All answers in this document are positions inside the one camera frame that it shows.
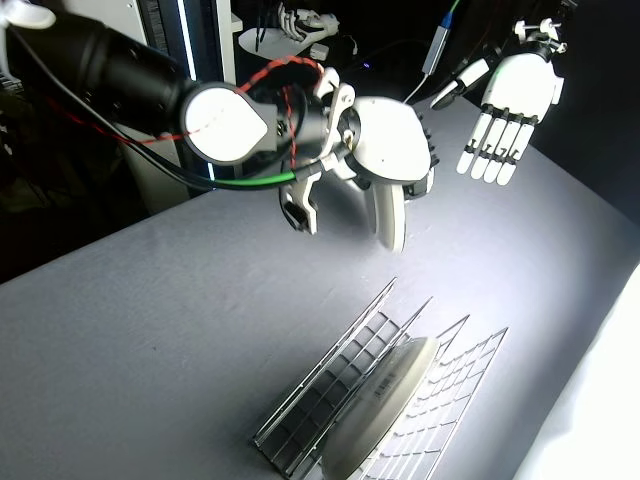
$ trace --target green cable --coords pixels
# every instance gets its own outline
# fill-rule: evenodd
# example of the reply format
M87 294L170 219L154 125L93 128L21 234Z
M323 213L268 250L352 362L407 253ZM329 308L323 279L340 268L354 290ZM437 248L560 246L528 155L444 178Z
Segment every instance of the green cable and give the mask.
M459 3L460 3L460 0L456 0L455 2L453 2L453 5L451 6L451 10L449 10L449 13L453 13L453 11L458 7Z
M271 185L274 183L287 182L289 180L295 180L296 176L293 172L279 173L271 177L260 178L245 178L242 180L219 180L216 179L216 183L222 183L227 185L237 185L246 187L257 187L262 185Z

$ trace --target gray tabletop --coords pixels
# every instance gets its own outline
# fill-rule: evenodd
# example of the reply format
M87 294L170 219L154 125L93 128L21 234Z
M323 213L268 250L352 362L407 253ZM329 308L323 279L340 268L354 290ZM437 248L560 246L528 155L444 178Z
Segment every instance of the gray tabletop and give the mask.
M510 327L435 476L510 478L640 233L533 149L506 188L457 175L476 119L427 113L442 164L401 255L327 181L315 237L274 192L212 192L2 285L0 478L278 478L249 437L393 276L387 313L435 296L415 334L466 313L469 341Z

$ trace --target robotic hand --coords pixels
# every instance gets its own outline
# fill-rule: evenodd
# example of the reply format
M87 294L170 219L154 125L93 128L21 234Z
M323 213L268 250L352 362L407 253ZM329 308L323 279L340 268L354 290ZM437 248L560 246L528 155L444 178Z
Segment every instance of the robotic hand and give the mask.
M458 163L458 173L465 174L475 161L472 178L499 185L511 180L535 126L542 122L549 106L560 100L564 79L556 76L551 63L567 48L559 41L559 26L549 18L539 26L516 23L514 33L520 51L497 66L482 98L480 118ZM444 108L473 88L498 58L490 55L471 64L435 97L431 108Z
M286 10L284 3L278 6L280 28L289 38L311 45L338 33L340 22L332 14L318 15L313 10Z
M387 98L356 98L335 70L309 59L271 62L240 87L200 83L172 59L95 20L21 0L0 4L0 17L0 70L90 114L87 124L98 122L102 132L172 178L200 190L280 188L290 223L313 234L310 192L323 172L333 171L365 191L380 240L392 251L402 250L404 202L428 192L436 163L411 107ZM254 88L287 62L312 67L320 77L315 87L291 82ZM159 157L116 123L184 141L215 165L239 165L257 153L279 163L291 152L292 168L271 177L211 181Z

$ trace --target white robotic hand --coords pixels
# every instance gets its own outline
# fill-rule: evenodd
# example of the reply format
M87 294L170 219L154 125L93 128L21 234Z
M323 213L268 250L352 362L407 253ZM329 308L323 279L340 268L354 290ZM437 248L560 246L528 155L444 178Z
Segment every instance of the white robotic hand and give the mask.
M551 104L560 99L564 79L556 76L551 58L563 53L551 19L529 27L518 22L523 52L506 57L496 68L482 98L482 113L458 163L457 171L485 182L506 185L517 162L529 144L534 128L544 118ZM526 30L534 30L528 36ZM465 69L432 102L442 108L458 94L464 94L489 68L479 60Z
M313 10L286 10L284 3L278 6L280 28L289 38L311 45L338 33L340 22L332 14L318 15Z

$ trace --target dish rack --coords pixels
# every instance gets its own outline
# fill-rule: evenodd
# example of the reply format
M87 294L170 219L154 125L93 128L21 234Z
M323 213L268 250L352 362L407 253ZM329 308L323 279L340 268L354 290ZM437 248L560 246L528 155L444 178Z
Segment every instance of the dish rack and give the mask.
M323 478L323 440L341 409L387 352L410 340L407 330L431 298L405 322L392 320L381 308L396 280L378 294L254 435L253 443L286 479ZM504 328L445 358L468 319L469 315L437 335L440 347L433 367L351 479L422 480L432 475L507 333Z

